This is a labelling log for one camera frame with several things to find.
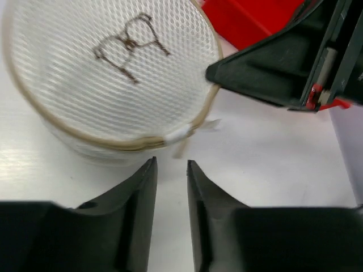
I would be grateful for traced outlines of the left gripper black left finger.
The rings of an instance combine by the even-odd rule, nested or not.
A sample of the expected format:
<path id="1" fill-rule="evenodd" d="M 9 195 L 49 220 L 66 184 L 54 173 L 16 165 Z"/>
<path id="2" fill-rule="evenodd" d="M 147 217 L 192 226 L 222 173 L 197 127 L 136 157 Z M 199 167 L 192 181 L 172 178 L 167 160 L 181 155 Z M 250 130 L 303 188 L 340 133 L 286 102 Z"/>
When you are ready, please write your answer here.
<path id="1" fill-rule="evenodd" d="M 158 165 L 75 209 L 53 202 L 1 202 L 2 271 L 146 271 Z"/>

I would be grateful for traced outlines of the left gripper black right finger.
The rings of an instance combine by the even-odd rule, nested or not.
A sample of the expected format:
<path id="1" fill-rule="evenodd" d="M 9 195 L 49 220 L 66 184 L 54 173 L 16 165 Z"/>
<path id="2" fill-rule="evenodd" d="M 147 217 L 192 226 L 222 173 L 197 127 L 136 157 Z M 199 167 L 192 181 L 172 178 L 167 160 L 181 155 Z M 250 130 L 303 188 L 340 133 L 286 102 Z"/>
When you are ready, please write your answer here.
<path id="1" fill-rule="evenodd" d="M 196 271 L 361 271 L 362 208 L 249 207 L 187 163 Z"/>

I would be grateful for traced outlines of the white mesh laundry bag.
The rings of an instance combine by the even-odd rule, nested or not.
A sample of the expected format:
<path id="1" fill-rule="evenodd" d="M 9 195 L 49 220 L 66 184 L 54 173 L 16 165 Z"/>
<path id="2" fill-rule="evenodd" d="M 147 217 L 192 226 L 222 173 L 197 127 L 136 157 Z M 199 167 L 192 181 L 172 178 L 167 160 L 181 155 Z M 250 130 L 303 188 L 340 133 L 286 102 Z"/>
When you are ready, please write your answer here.
<path id="1" fill-rule="evenodd" d="M 7 1 L 3 59 L 48 130 L 76 153 L 132 163 L 180 158 L 219 85 L 223 56 L 197 1 Z"/>

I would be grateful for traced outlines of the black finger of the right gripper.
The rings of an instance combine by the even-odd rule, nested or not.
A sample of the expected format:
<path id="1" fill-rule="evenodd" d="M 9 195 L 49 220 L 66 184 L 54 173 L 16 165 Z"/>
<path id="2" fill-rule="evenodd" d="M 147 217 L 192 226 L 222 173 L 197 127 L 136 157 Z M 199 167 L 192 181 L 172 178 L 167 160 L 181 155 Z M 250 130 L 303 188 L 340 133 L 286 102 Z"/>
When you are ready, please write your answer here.
<path id="1" fill-rule="evenodd" d="M 286 27 L 212 65 L 206 79 L 292 111 L 362 104 L 362 2 L 304 1 Z"/>

